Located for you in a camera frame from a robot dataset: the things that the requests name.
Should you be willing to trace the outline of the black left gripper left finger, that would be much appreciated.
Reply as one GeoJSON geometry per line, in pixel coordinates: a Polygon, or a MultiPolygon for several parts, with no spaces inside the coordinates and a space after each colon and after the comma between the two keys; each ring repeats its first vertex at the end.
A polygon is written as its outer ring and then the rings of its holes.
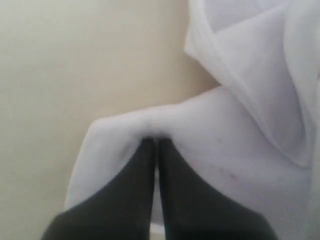
{"type": "Polygon", "coordinates": [[[43,240],[148,240],[155,142],[143,139],[127,165],[96,194],[53,219],[43,240]]]}

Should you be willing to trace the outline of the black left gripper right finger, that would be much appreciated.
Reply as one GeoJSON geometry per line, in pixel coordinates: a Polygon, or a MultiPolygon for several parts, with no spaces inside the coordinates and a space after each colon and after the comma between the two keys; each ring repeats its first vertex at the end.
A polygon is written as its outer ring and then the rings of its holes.
{"type": "Polygon", "coordinates": [[[260,214],[206,183],[170,139],[158,143],[158,168],[167,240],[275,240],[260,214]]]}

